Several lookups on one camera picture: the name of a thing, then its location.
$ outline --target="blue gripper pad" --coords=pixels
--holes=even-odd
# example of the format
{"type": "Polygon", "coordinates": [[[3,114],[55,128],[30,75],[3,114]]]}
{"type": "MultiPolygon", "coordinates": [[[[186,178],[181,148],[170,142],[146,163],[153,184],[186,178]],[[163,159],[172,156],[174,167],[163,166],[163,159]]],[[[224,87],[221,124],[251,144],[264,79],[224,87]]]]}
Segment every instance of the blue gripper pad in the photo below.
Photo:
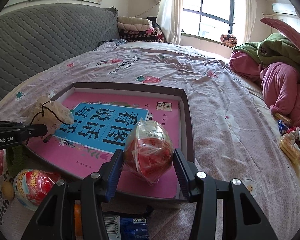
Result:
{"type": "Polygon", "coordinates": [[[108,203],[114,196],[121,175],[122,164],[123,151],[116,149],[111,160],[103,163],[100,167],[99,173],[101,175],[102,191],[97,192],[97,196],[102,202],[108,203]]]}

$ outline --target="pink book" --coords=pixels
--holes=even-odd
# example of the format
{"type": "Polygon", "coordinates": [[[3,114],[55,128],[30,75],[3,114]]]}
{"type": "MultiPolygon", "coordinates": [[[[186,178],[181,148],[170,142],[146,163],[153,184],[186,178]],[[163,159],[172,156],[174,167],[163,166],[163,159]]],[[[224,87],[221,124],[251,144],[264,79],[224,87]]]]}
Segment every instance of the pink book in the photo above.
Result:
{"type": "MultiPolygon", "coordinates": [[[[73,112],[75,123],[62,125],[46,143],[32,138],[28,147],[63,172],[83,179],[108,162],[117,148],[124,148],[127,134],[140,120],[152,115],[168,132],[173,147],[179,147],[178,101],[162,98],[74,92],[62,104],[73,112]]],[[[147,197],[174,198],[177,176],[172,167],[150,186],[123,171],[117,190],[147,197]]]]}

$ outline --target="snack package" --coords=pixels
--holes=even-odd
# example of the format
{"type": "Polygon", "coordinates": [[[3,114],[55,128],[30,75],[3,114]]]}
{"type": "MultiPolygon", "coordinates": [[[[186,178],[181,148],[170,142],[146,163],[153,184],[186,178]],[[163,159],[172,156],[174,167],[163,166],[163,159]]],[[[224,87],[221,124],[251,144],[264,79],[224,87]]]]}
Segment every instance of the snack package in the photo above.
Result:
{"type": "Polygon", "coordinates": [[[123,170],[154,184],[171,168],[172,155],[172,142],[161,124],[141,119],[127,137],[123,170]]]}
{"type": "MultiPolygon", "coordinates": [[[[103,220],[109,239],[118,240],[149,240],[149,230],[147,219],[151,215],[153,208],[147,206],[143,214],[128,214],[118,212],[103,212],[103,220]]],[[[74,229],[76,240],[84,240],[81,221],[81,202],[74,202],[74,229]]]]}
{"type": "Polygon", "coordinates": [[[33,169],[22,170],[13,181],[13,189],[19,202],[26,208],[36,211],[60,175],[33,169]]]}
{"type": "Polygon", "coordinates": [[[291,119],[283,114],[275,113],[274,117],[277,120],[282,120],[287,126],[290,126],[292,123],[291,119]]]}
{"type": "Polygon", "coordinates": [[[281,135],[284,135],[289,130],[289,127],[282,120],[278,120],[278,128],[281,135]]]}
{"type": "Polygon", "coordinates": [[[292,163],[296,164],[300,160],[300,128],[291,127],[281,137],[281,150],[289,157],[292,163]]]}

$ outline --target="blue package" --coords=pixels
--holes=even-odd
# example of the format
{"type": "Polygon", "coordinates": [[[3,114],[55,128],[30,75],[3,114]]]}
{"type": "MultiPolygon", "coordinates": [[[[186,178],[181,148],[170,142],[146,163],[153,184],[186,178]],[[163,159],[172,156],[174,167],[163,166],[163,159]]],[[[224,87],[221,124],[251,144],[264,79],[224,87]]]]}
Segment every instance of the blue package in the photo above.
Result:
{"type": "Polygon", "coordinates": [[[152,211],[147,207],[142,215],[103,212],[109,240],[149,240],[147,218],[152,211]]]}
{"type": "Polygon", "coordinates": [[[278,128],[281,135],[284,135],[289,130],[289,127],[282,120],[278,120],[278,128]]]}

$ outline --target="bed sheet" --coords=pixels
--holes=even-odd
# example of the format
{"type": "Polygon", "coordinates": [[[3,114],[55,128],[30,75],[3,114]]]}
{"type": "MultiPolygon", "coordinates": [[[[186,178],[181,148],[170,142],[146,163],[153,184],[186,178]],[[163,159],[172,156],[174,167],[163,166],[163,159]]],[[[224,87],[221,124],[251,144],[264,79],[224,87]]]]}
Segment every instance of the bed sheet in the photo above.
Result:
{"type": "MultiPolygon", "coordinates": [[[[262,208],[278,238],[291,239],[300,227],[300,168],[278,147],[276,122],[268,115],[260,90],[235,75],[226,59],[197,49],[170,44],[106,43],[40,73],[15,88],[0,102],[0,120],[24,121],[25,106],[41,95],[53,95],[72,82],[140,82],[140,76],[160,79],[156,85],[183,88],[189,99],[195,141],[195,164],[215,179],[241,179],[262,208]],[[113,64],[111,59],[121,59],[113,64]]],[[[31,212],[14,199],[1,221],[8,240],[20,239],[31,212]]],[[[105,205],[105,210],[143,212],[144,207],[105,205]]],[[[156,209],[149,219],[152,239],[187,239],[195,206],[156,209]]],[[[217,239],[222,234],[218,212],[217,239]]]]}

